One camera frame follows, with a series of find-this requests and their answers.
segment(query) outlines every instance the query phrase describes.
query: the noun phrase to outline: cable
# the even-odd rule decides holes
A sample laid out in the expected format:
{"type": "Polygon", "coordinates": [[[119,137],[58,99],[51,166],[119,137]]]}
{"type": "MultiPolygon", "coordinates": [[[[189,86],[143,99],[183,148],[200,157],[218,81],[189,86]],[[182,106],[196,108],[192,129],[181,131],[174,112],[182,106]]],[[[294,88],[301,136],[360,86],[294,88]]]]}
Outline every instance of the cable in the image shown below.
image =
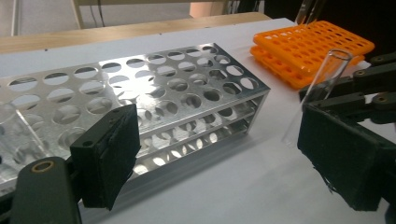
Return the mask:
{"type": "Polygon", "coordinates": [[[98,28],[98,23],[96,22],[96,18],[95,18],[95,16],[93,15],[92,5],[90,5],[90,10],[91,10],[91,15],[92,15],[93,21],[95,22],[95,27],[98,28]]]}
{"type": "Polygon", "coordinates": [[[103,20],[103,13],[102,13],[102,3],[101,3],[101,0],[98,0],[98,8],[99,8],[100,19],[102,20],[102,25],[103,25],[103,27],[106,27],[106,26],[105,26],[105,21],[103,20]]]}

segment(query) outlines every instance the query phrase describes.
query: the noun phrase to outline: rack hole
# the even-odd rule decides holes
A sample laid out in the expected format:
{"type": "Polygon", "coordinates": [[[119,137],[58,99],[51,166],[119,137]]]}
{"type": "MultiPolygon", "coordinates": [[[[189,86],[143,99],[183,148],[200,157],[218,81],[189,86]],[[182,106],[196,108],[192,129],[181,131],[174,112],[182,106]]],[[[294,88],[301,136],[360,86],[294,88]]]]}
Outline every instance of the rack hole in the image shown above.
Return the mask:
{"type": "Polygon", "coordinates": [[[218,101],[221,97],[221,93],[218,90],[210,90],[204,92],[204,97],[209,101],[218,101]]]}
{"type": "Polygon", "coordinates": [[[9,83],[12,91],[29,91],[37,85],[37,80],[32,77],[23,77],[9,83]]]}
{"type": "Polygon", "coordinates": [[[64,105],[55,110],[53,121],[59,124],[69,124],[79,118],[81,110],[74,105],[64,105]]]}
{"type": "Polygon", "coordinates": [[[242,68],[235,65],[227,66],[226,70],[228,73],[230,73],[233,76],[242,76],[244,74],[244,70],[242,70],[242,68]]]}
{"type": "Polygon", "coordinates": [[[110,110],[112,105],[110,99],[98,97],[87,103],[87,110],[93,114],[104,114],[110,110]]]}
{"type": "Polygon", "coordinates": [[[216,62],[221,63],[221,64],[227,64],[227,63],[231,62],[230,58],[228,58],[224,55],[215,56],[215,60],[216,60],[216,62]]]}
{"type": "Polygon", "coordinates": [[[98,70],[96,68],[83,67],[83,68],[79,68],[75,72],[75,77],[86,79],[86,78],[91,78],[91,77],[96,76],[97,73],[98,73],[98,70]]]}
{"type": "Polygon", "coordinates": [[[244,86],[245,88],[250,89],[250,90],[253,90],[253,89],[256,89],[257,87],[259,87],[259,83],[256,80],[249,78],[249,77],[242,78],[241,84],[242,84],[242,86],[244,86]]]}
{"type": "Polygon", "coordinates": [[[193,63],[183,62],[178,65],[178,68],[184,72],[192,72],[196,69],[196,66],[193,63]]]}
{"type": "Polygon", "coordinates": [[[95,95],[101,92],[105,85],[99,81],[89,81],[81,85],[79,91],[87,95],[95,95]]]}
{"type": "Polygon", "coordinates": [[[181,103],[190,108],[198,108],[201,106],[201,98],[195,94],[185,94],[181,97],[181,103]]]}
{"type": "Polygon", "coordinates": [[[184,55],[184,53],[182,52],[169,52],[168,53],[168,58],[175,60],[175,61],[180,61],[183,60],[186,57],[186,55],[184,55]]]}
{"type": "Polygon", "coordinates": [[[38,105],[40,97],[36,95],[23,95],[11,103],[14,104],[19,110],[30,110],[38,105]]]}
{"type": "Polygon", "coordinates": [[[73,98],[74,95],[75,95],[75,93],[72,90],[61,88],[61,89],[52,91],[47,96],[47,99],[50,102],[59,104],[59,103],[63,103],[63,102],[70,100],[71,98],[73,98]]]}
{"type": "Polygon", "coordinates": [[[155,54],[148,56],[148,61],[154,64],[162,64],[166,62],[166,58],[163,57],[162,55],[155,54]]]}
{"type": "Polygon", "coordinates": [[[209,75],[215,80],[223,80],[227,77],[225,72],[219,69],[210,71],[209,75]]]}
{"type": "Polygon", "coordinates": [[[106,63],[102,66],[102,70],[107,73],[115,73],[121,70],[119,63],[106,63]]]}
{"type": "Polygon", "coordinates": [[[199,57],[202,55],[201,51],[198,49],[187,49],[186,53],[191,57],[199,57]]]}
{"type": "Polygon", "coordinates": [[[161,66],[157,68],[157,74],[163,77],[172,77],[176,74],[176,69],[171,66],[161,66]]]}
{"type": "Polygon", "coordinates": [[[44,77],[44,83],[51,86],[61,85],[69,79],[66,73],[53,73],[44,77]]]}
{"type": "Polygon", "coordinates": [[[168,81],[168,87],[174,91],[184,91],[189,87],[189,84],[184,79],[174,78],[168,81]]]}
{"type": "Polygon", "coordinates": [[[207,77],[203,74],[194,74],[190,76],[190,81],[195,85],[206,85],[207,77]]]}
{"type": "Polygon", "coordinates": [[[213,66],[213,62],[210,61],[207,58],[198,59],[197,63],[198,63],[198,65],[200,65],[202,67],[211,67],[211,66],[213,66]]]}
{"type": "Polygon", "coordinates": [[[232,95],[239,94],[242,91],[242,88],[236,83],[225,83],[223,85],[223,89],[225,92],[230,93],[232,95]]]}
{"type": "Polygon", "coordinates": [[[145,61],[141,59],[131,59],[126,62],[126,64],[132,68],[139,68],[145,65],[145,61]]]}

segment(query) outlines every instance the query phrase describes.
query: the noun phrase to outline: wooden edge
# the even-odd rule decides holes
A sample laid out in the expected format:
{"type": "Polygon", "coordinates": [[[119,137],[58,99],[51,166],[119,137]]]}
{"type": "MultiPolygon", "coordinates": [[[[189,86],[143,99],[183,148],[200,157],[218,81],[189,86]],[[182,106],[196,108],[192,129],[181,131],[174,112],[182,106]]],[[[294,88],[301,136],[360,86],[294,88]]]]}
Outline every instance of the wooden edge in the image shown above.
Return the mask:
{"type": "Polygon", "coordinates": [[[73,30],[42,35],[19,35],[0,38],[0,53],[21,52],[38,49],[53,49],[154,35],[176,31],[232,25],[253,21],[267,21],[269,17],[259,12],[185,19],[156,21],[86,30],[73,30]]]}
{"type": "MultiPolygon", "coordinates": [[[[131,5],[131,4],[156,4],[156,3],[191,3],[191,2],[223,2],[224,0],[102,0],[102,5],[131,5]]],[[[78,0],[80,6],[97,5],[92,0],[78,0]]]]}

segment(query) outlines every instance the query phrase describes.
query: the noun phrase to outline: test tube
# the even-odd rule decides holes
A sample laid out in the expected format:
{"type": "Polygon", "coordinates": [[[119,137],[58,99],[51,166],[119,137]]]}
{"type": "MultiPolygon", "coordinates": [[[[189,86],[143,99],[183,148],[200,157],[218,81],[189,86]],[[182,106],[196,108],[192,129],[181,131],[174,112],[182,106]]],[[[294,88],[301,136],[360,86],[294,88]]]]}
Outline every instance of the test tube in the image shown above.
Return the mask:
{"type": "Polygon", "coordinates": [[[316,21],[325,3],[326,0],[304,0],[300,6],[295,23],[300,25],[316,21]]]}
{"type": "Polygon", "coordinates": [[[286,130],[282,142],[288,147],[297,147],[301,121],[303,118],[303,105],[309,102],[325,100],[332,92],[338,78],[347,68],[352,54],[343,49],[331,49],[327,53],[323,63],[317,71],[314,80],[306,92],[305,97],[300,102],[299,108],[289,128],[286,130]]]}
{"type": "Polygon", "coordinates": [[[13,104],[0,103],[0,148],[21,165],[52,156],[13,104]]]}

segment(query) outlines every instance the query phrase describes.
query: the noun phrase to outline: black metal bracket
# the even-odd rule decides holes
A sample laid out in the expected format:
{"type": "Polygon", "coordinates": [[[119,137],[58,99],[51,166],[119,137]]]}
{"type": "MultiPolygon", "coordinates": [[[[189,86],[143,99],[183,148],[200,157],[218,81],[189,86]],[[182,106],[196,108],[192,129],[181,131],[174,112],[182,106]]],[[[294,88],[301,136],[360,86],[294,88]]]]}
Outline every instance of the black metal bracket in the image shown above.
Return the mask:
{"type": "Polygon", "coordinates": [[[140,149],[135,105],[108,112],[70,147],[71,157],[32,162],[0,198],[0,223],[81,223],[77,203],[111,209],[140,149]]]}
{"type": "Polygon", "coordinates": [[[306,104],[298,148],[349,206],[374,211],[381,198],[396,204],[396,145],[359,125],[366,119],[396,122],[396,63],[357,71],[328,99],[306,104]]]}

